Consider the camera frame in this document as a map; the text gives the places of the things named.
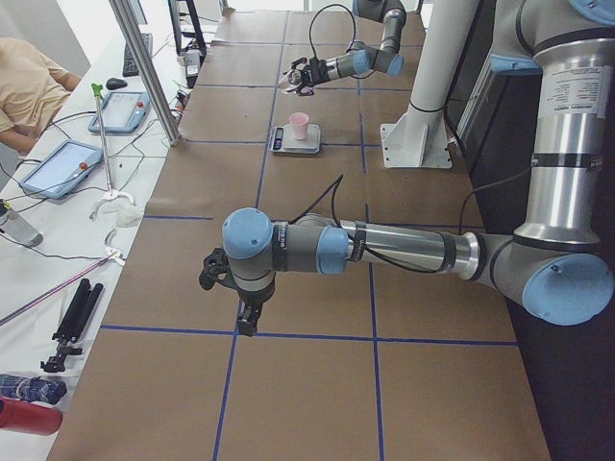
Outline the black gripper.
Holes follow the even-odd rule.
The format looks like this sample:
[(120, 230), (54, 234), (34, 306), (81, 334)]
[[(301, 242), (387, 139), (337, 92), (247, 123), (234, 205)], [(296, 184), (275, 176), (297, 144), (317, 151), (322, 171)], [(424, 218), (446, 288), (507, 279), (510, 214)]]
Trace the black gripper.
[(258, 332), (258, 320), (262, 306), (274, 295), (274, 284), (269, 283), (266, 287), (257, 291), (239, 288), (237, 293), (239, 299), (246, 305), (237, 317), (237, 332), (243, 336), (253, 336)]
[(291, 63), (290, 72), (307, 71), (307, 85), (291, 85), (283, 89), (283, 94), (295, 94), (297, 96), (313, 96), (313, 87), (328, 81), (327, 63), (316, 57), (310, 60), (301, 57)]

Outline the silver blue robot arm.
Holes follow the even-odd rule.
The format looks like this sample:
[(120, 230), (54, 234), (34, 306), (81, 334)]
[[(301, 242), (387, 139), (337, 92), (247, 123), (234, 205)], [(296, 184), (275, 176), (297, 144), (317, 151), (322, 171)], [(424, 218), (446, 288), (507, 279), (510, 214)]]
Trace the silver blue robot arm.
[(301, 57), (283, 72), (278, 88), (285, 94), (311, 96), (318, 85), (347, 77), (367, 78), (374, 72), (390, 76), (400, 74), (404, 58), (400, 55), (402, 31), (406, 25), (406, 9), (400, 1), (355, 1), (349, 11), (358, 17), (382, 24), (379, 47), (353, 39), (346, 52), (338, 57), (320, 59)]
[(598, 256), (591, 221), (614, 77), (613, 3), (499, 2), (492, 67), (542, 76), (524, 223), (509, 235), (451, 234), (324, 218), (311, 209), (290, 221), (253, 207), (236, 210), (200, 282), (237, 293), (244, 304), (236, 321), (241, 334), (257, 331), (279, 272), (336, 275), (353, 261), (456, 273), (559, 326), (584, 323), (607, 307), (614, 277)]

